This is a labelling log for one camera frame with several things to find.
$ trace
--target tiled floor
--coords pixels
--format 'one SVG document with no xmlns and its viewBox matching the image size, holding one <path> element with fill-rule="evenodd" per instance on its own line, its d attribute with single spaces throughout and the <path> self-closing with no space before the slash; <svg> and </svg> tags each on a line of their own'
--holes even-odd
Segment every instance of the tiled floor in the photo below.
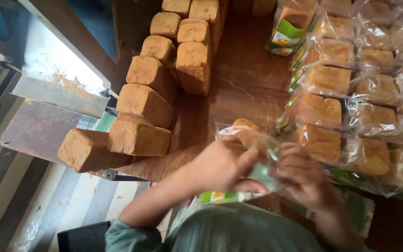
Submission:
<svg viewBox="0 0 403 252">
<path fill-rule="evenodd" d="M 0 99 L 0 136 L 24 101 Z M 56 233 L 115 219 L 148 182 L 113 182 L 49 163 L 0 145 L 0 248 L 58 251 Z M 171 213 L 160 224 L 166 235 Z"/>
</svg>

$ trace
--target hand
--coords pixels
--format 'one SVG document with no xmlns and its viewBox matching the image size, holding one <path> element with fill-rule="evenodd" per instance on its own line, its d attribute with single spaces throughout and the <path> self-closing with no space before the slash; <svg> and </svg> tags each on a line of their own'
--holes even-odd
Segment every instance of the hand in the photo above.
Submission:
<svg viewBox="0 0 403 252">
<path fill-rule="evenodd" d="M 278 168 L 270 175 L 283 184 L 291 196 L 309 209 L 333 207 L 338 196 L 333 192 L 321 165 L 295 143 L 282 143 Z"/>
<path fill-rule="evenodd" d="M 195 193 L 269 191 L 262 183 L 246 178 L 258 160 L 258 151 L 248 150 L 234 135 L 228 135 L 208 145 L 183 168 Z"/>
</svg>

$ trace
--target person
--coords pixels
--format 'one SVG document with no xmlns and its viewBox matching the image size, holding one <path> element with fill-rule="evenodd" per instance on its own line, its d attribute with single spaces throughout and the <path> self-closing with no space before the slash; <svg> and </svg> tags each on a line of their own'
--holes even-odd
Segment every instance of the person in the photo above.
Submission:
<svg viewBox="0 0 403 252">
<path fill-rule="evenodd" d="M 295 143 L 281 144 L 271 176 L 291 196 L 315 212 L 319 238 L 298 223 L 245 203 L 211 204 L 174 220 L 162 242 L 156 227 L 176 204 L 205 191 L 260 192 L 246 178 L 260 155 L 234 135 L 208 145 L 193 161 L 135 198 L 105 234 L 107 252 L 366 251 L 320 164 Z"/>
</svg>

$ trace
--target sleeve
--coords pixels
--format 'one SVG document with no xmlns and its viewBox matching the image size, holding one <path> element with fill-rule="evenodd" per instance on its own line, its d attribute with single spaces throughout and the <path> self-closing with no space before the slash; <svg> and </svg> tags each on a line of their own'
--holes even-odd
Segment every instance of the sleeve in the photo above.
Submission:
<svg viewBox="0 0 403 252">
<path fill-rule="evenodd" d="M 161 244 L 160 232 L 154 229 L 134 229 L 115 220 L 105 233 L 106 252 L 150 252 Z"/>
</svg>

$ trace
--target green shirt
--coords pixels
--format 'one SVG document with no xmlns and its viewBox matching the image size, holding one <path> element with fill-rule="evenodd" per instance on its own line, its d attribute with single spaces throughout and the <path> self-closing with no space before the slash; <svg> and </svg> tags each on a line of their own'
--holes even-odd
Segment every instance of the green shirt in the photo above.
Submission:
<svg viewBox="0 0 403 252">
<path fill-rule="evenodd" d="M 107 252 L 324 251 L 298 223 L 244 203 L 182 209 L 163 242 L 156 228 L 133 229 L 120 220 L 105 240 Z"/>
</svg>

